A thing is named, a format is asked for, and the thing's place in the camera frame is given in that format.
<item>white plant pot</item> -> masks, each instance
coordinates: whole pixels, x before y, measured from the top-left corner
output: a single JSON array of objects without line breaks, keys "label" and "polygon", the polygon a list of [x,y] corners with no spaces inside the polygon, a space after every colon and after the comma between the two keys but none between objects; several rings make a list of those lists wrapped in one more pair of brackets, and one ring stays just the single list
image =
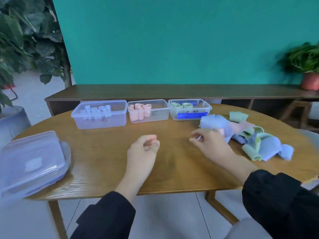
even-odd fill
[{"label": "white plant pot", "polygon": [[0,150],[30,126],[31,123],[23,107],[3,108],[0,113]]}]

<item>person's left hand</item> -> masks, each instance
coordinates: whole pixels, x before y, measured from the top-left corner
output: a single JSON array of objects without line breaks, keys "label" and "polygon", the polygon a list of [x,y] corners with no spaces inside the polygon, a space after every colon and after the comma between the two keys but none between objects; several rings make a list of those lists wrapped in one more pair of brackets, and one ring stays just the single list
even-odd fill
[{"label": "person's left hand", "polygon": [[160,148],[156,135],[141,136],[127,151],[125,177],[142,185],[150,175]]}]

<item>table top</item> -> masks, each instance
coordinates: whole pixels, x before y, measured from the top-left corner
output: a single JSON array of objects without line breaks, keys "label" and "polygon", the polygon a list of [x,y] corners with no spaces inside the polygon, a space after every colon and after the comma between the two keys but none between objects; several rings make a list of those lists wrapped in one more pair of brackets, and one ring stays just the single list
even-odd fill
[{"label": "table top", "polygon": [[[249,114],[248,122],[261,126],[283,144],[295,148],[293,159],[285,161],[279,156],[269,161],[253,161],[271,173],[286,173],[302,182],[309,182],[319,174],[319,156],[310,142],[295,128],[275,118],[245,108],[212,104],[215,114],[227,116],[231,111]],[[225,170],[206,159],[188,139],[198,128],[199,120],[168,120],[132,124],[121,127],[79,130],[71,112],[44,120],[16,137],[22,138],[55,130],[61,141],[71,148],[73,167],[66,176],[30,199],[55,200],[102,197],[114,190],[125,174],[127,150],[141,135],[156,134],[161,141],[154,168],[139,193],[178,193],[206,190],[227,190],[240,184]],[[241,144],[231,140],[233,150],[245,155]]]},{"label": "table top", "polygon": [[294,99],[319,98],[319,91],[299,85],[216,84],[101,84],[73,85],[45,101],[151,100],[151,99]]}]

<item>black sleeve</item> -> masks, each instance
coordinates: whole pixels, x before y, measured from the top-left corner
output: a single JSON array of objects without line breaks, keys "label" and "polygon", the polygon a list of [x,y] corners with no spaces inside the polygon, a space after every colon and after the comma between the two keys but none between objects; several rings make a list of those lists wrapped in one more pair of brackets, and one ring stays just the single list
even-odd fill
[{"label": "black sleeve", "polygon": [[109,192],[96,205],[89,205],[77,220],[70,239],[128,238],[135,217],[131,203],[117,192]]},{"label": "black sleeve", "polygon": [[319,238],[319,196],[301,182],[265,170],[251,173],[242,189],[248,213],[273,237]]}]

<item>person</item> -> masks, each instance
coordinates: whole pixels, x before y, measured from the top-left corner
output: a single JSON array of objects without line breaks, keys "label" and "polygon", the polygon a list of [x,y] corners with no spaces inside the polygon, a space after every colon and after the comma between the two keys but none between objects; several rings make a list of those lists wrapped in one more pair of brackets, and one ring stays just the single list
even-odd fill
[{"label": "person", "polygon": [[[319,238],[319,197],[301,182],[283,173],[273,175],[236,155],[218,131],[197,129],[189,141],[243,184],[246,210],[272,238]],[[141,136],[131,145],[124,178],[114,191],[88,206],[70,239],[129,237],[134,198],[151,173],[159,148],[156,135]]]}]

